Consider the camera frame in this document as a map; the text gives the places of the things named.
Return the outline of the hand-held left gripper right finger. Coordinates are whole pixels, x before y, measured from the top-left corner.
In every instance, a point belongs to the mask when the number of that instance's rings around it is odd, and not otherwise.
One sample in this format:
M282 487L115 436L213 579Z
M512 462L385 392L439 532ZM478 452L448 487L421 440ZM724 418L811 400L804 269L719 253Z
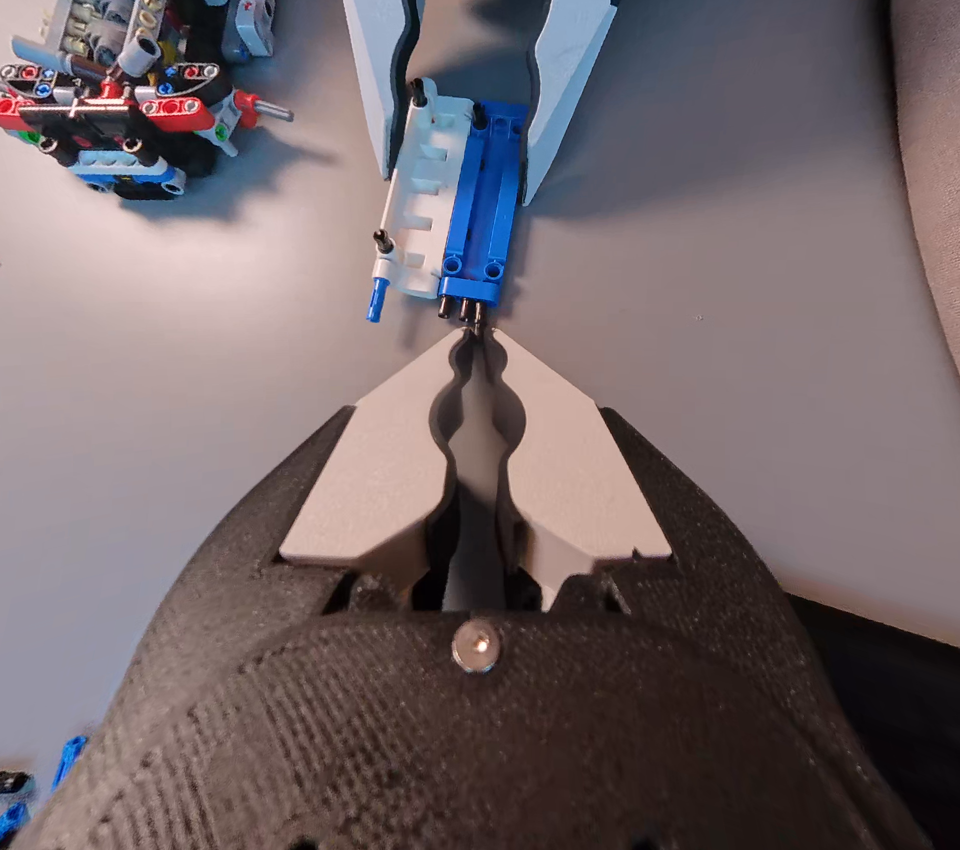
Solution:
M565 582L673 552L593 399L500 329L484 337L508 604L546 611Z

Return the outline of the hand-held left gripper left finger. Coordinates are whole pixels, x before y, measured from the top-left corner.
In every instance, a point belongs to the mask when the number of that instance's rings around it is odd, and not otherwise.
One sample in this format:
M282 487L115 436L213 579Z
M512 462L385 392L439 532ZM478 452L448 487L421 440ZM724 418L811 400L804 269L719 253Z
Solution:
M279 548L296 565L382 576L440 608L460 536L457 464L473 335L448 334L361 398Z

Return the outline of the white lego panel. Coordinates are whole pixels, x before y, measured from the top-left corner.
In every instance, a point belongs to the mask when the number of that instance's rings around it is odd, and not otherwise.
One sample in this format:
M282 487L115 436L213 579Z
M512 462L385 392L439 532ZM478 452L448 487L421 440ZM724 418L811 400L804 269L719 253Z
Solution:
M389 256L376 249L372 277L389 278L389 290L435 299L474 102L423 81L428 103L409 106L379 227L395 247Z

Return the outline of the blue lego panel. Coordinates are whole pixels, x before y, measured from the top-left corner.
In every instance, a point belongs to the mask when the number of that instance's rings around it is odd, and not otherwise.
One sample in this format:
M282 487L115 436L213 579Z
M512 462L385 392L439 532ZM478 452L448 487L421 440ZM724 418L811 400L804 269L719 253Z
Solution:
M449 231L440 259L438 299L450 295L499 304L521 188L523 104L480 100L487 126L468 124Z

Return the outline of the heap of black blue pins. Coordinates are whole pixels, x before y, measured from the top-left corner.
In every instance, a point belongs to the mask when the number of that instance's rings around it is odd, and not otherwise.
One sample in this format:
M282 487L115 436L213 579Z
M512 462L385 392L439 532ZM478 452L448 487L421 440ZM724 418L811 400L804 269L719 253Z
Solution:
M90 737L78 735L64 743L48 796L64 783L67 775L86 750ZM1 847L10 845L14 837L31 821L34 810L43 802L35 777L26 771L1 771Z

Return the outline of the partly built lego truck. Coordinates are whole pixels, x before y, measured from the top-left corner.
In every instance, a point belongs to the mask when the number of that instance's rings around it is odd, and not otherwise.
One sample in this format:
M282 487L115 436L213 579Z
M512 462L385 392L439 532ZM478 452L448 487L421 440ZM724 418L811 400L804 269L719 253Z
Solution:
M94 192L179 198L238 129L294 121L234 78L273 56L276 1L55 0L39 40L10 41L2 131Z

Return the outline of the person's beige hoodie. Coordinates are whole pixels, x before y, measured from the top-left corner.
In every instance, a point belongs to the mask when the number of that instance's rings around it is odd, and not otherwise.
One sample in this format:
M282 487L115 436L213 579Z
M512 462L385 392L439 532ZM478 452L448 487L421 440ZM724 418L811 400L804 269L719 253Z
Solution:
M959 364L959 0L889 0L898 145L925 277Z

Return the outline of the black textured pad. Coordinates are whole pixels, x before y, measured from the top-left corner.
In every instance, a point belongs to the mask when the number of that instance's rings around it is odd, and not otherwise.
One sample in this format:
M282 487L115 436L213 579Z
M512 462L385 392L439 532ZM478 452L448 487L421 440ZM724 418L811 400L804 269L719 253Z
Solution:
M959 651L788 597L870 759L939 849L959 847Z

